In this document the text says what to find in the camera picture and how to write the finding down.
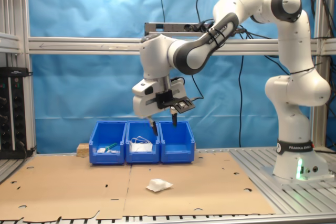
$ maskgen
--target blue bin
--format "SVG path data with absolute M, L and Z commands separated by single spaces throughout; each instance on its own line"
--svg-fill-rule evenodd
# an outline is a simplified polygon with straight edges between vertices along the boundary
M 187 121 L 160 122 L 161 162 L 190 163 L 195 158 L 195 138 Z
M 89 142 L 90 163 L 94 165 L 123 164 L 126 129 L 126 121 L 98 121 Z M 118 151 L 117 153 L 97 153 L 99 148 L 105 148 L 114 143 L 117 143 L 117 146 L 111 150 Z
M 153 144 L 151 152 L 131 152 L 130 141 L 132 138 L 141 136 Z M 135 163 L 158 163 L 160 161 L 160 138 L 154 135 L 153 129 L 149 122 L 129 121 L 126 136 L 126 162 Z

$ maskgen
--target blue backdrop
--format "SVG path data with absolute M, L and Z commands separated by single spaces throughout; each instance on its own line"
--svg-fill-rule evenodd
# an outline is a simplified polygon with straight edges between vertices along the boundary
M 199 0 L 201 19 L 212 18 L 218 0 Z M 166 22 L 198 22 L 196 0 L 163 0 Z M 309 0 L 303 8 L 313 20 Z M 29 0 L 31 36 L 140 38 L 145 22 L 162 22 L 160 0 Z M 248 20 L 251 32 L 277 38 L 274 24 Z M 142 79 L 139 56 L 33 55 L 37 150 L 74 152 L 88 142 L 97 120 L 134 120 L 132 87 Z M 204 100 L 180 116 L 188 120 L 198 148 L 237 147 L 241 56 L 213 56 L 195 76 Z M 242 73 L 242 146 L 274 146 L 278 120 L 264 87 L 282 74 L 263 56 L 248 56 Z M 177 71 L 172 76 L 180 76 Z M 198 96 L 186 76 L 189 97 Z M 157 120 L 170 120 L 165 113 Z

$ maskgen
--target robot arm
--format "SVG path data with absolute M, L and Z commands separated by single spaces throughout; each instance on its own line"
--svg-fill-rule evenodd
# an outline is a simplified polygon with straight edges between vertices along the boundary
M 280 61 L 291 72 L 313 67 L 309 24 L 304 24 L 306 18 L 297 21 L 301 13 L 306 16 L 301 0 L 219 0 L 213 9 L 215 23 L 198 40 L 187 42 L 155 34 L 144 37 L 140 48 L 144 79 L 133 87 L 135 114 L 151 120 L 151 115 L 170 107 L 173 114 L 194 108 L 182 80 L 170 80 L 170 69 L 184 74 L 200 72 L 210 55 L 249 17 L 258 23 L 277 23 Z
M 144 37 L 140 48 L 144 79 L 133 87 L 135 114 L 148 118 L 155 126 L 151 120 L 151 115 L 155 113 L 172 107 L 175 115 L 175 112 L 183 113 L 194 108 L 195 105 L 186 96 L 182 81 L 170 81 L 170 69 L 176 68 L 184 74 L 200 72 L 210 55 L 262 3 L 263 0 L 219 0 L 213 9 L 215 23 L 195 41 L 187 42 L 163 35 Z
M 328 82 L 317 73 L 311 59 L 308 16 L 301 0 L 219 0 L 213 15 L 214 25 L 198 40 L 186 42 L 163 35 L 143 39 L 140 60 L 144 79 L 133 87 L 135 114 L 148 118 L 154 128 L 151 116 L 170 108 L 176 125 L 177 112 L 195 105 L 186 96 L 183 81 L 170 80 L 170 69 L 184 74 L 200 72 L 210 55 L 248 17 L 257 23 L 276 23 L 279 60 L 290 75 L 272 77 L 265 87 L 279 119 L 274 174 L 288 181 L 333 178 L 326 161 L 313 151 L 309 120 L 299 108 L 323 105 L 330 96 Z

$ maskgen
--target white cloth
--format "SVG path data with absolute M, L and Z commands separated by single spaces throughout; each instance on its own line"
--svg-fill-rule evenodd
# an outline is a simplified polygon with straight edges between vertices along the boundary
M 170 184 L 167 181 L 164 181 L 164 180 L 159 179 L 159 178 L 155 178 L 155 179 L 151 179 L 151 181 L 149 181 L 149 185 L 146 188 L 149 189 L 149 190 L 152 190 L 154 192 L 157 192 L 157 191 L 165 190 L 165 189 L 170 188 L 172 186 L 173 186 L 173 184 Z
M 151 152 L 152 150 L 153 150 L 153 144 L 151 143 L 151 141 L 141 136 L 134 137 L 131 139 L 130 143 L 131 152 Z

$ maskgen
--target cardboard sheet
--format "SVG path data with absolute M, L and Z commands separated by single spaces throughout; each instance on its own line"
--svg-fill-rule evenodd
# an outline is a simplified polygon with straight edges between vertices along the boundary
M 0 220 L 122 218 L 129 175 L 88 157 L 37 156 L 0 185 Z
M 174 185 L 154 193 L 146 189 L 154 178 Z M 97 212 L 97 219 L 274 213 L 228 153 L 196 154 L 185 165 L 98 167 L 88 157 L 37 156 L 0 185 L 0 220 L 89 219 Z
M 154 178 L 173 186 L 154 193 L 146 189 Z M 132 166 L 124 209 L 124 216 L 273 213 L 229 153 L 197 154 L 193 164 Z

